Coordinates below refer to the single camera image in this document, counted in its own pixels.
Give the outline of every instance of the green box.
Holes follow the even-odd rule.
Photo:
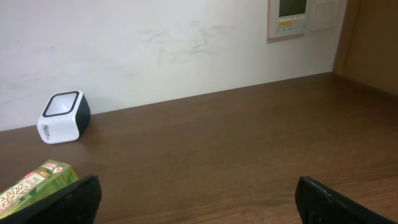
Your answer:
[[[0,219],[78,180],[69,164],[48,160],[0,195]]]

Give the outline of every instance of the white cube device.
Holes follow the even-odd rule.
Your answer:
[[[82,91],[53,95],[37,122],[40,137],[47,144],[74,141],[90,121],[90,107]]]

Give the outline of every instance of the wooden panel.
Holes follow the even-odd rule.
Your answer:
[[[35,127],[0,133],[0,189],[47,159],[98,174],[97,223],[300,223],[310,175],[398,221],[398,102],[329,74],[92,117],[48,145]]]
[[[343,76],[398,96],[398,1],[360,0]]]
[[[338,42],[335,64],[333,65],[333,73],[342,75],[346,57],[351,44],[353,31],[356,22],[356,14],[358,11],[359,0],[348,0],[346,12],[344,16],[343,27],[341,28],[340,40]]]

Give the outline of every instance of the black frame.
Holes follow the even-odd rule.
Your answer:
[[[75,98],[75,100],[73,101],[73,104],[72,104],[72,107],[70,108],[70,111],[65,112],[65,113],[59,113],[59,114],[53,114],[53,115],[46,115],[46,112],[47,112],[47,110],[49,109],[49,106],[51,105],[51,102],[52,102],[52,100],[54,99],[54,97],[59,96],[59,95],[71,94],[71,93],[76,93],[76,98]],[[70,113],[70,112],[73,111],[73,109],[75,108],[75,104],[76,104],[77,98],[79,98],[79,91],[70,91],[70,92],[66,92],[66,93],[58,93],[58,94],[53,95],[53,96],[51,97],[49,103],[47,103],[47,106],[46,106],[45,109],[44,109],[43,117],[44,117],[44,118],[48,118],[48,117],[52,117],[52,116],[59,116],[59,115],[64,115],[64,114]]]

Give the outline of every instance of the light switch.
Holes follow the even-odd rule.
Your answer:
[[[333,11],[335,10],[335,3],[329,2],[317,5],[317,12],[315,16],[316,23],[331,22],[333,19]]]
[[[311,30],[327,29],[336,26],[340,0],[313,0]]]

